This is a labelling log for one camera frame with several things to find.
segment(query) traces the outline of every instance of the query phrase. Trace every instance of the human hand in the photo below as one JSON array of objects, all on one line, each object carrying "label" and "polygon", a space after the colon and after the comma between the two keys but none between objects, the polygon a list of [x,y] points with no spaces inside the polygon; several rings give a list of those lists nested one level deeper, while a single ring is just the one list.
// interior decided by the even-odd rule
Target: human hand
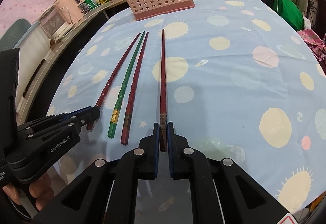
[{"label": "human hand", "polygon": [[[35,204],[38,210],[42,210],[54,198],[54,192],[50,185],[51,178],[47,173],[29,185],[29,192],[32,197],[36,198]],[[12,183],[7,184],[2,189],[16,204],[21,205],[18,190]]]}]

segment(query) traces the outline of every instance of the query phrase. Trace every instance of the star print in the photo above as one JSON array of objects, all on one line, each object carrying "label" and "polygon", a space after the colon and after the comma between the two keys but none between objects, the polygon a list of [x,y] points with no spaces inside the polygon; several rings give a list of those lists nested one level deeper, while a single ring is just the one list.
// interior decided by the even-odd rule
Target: star print
[{"label": "star print", "polygon": [[141,121],[141,125],[139,127],[145,127],[147,123],[145,121]]}]

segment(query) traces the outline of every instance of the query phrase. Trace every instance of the red chopstick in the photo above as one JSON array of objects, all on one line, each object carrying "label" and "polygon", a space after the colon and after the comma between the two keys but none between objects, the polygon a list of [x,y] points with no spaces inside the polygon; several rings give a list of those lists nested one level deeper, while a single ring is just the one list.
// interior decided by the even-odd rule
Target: red chopstick
[{"label": "red chopstick", "polygon": [[161,94],[160,94],[160,150],[167,151],[167,107],[166,107],[166,68],[165,68],[165,33],[162,29],[162,58],[161,58]]},{"label": "red chopstick", "polygon": [[[115,69],[113,70],[108,82],[106,83],[104,89],[102,90],[102,93],[100,95],[100,97],[98,98],[95,106],[97,106],[98,108],[101,108],[102,107],[102,104],[104,102],[104,99],[109,91],[109,88],[111,87],[118,71],[120,70],[123,62],[125,61],[126,57],[128,56],[131,48],[134,46],[135,42],[137,41],[139,35],[141,35],[141,33],[137,34],[136,38],[132,41],[132,43],[129,45],[128,49],[126,50],[126,52],[123,54],[123,56],[121,57],[119,63],[116,65]],[[91,131],[92,130],[92,127],[94,125],[94,122],[90,122],[87,126],[86,126],[86,129]]]},{"label": "red chopstick", "polygon": [[145,40],[144,40],[143,45],[141,47],[141,52],[139,54],[139,58],[138,58],[138,61],[137,61],[137,65],[136,65],[136,69],[135,69],[135,73],[134,73],[134,78],[133,78],[133,81],[132,81],[132,84],[131,84],[131,90],[130,90],[130,93],[129,93],[128,104],[126,106],[126,113],[124,114],[124,122],[123,122],[123,127],[122,127],[122,134],[121,134],[120,143],[122,145],[125,145],[125,146],[128,145],[132,110],[134,108],[136,88],[137,88],[139,73],[141,71],[141,62],[142,62],[142,59],[143,59],[143,56],[144,56],[147,38],[148,38],[148,32],[146,33]]}]

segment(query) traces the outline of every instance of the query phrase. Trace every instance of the green cloth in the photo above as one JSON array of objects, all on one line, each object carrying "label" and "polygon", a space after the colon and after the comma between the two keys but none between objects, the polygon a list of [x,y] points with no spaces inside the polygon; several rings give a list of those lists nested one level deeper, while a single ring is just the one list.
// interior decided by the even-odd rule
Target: green cloth
[{"label": "green cloth", "polygon": [[291,0],[275,0],[272,9],[296,32],[304,29],[303,14]]}]

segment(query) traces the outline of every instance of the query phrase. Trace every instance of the silver rivet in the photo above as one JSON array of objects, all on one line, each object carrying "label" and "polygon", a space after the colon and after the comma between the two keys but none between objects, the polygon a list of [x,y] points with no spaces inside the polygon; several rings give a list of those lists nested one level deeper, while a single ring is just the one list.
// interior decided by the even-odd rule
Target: silver rivet
[{"label": "silver rivet", "polygon": [[233,161],[231,159],[229,159],[229,158],[226,158],[226,159],[223,160],[223,164],[225,166],[231,166],[233,164]]},{"label": "silver rivet", "polygon": [[96,167],[102,167],[105,164],[105,161],[102,159],[99,159],[99,160],[96,160],[94,164]]},{"label": "silver rivet", "polygon": [[143,155],[144,154],[144,150],[143,149],[135,149],[134,150],[134,154],[135,155]]},{"label": "silver rivet", "polygon": [[194,150],[191,148],[191,147],[186,147],[184,149],[184,154],[188,154],[188,155],[191,155],[194,153]]}]

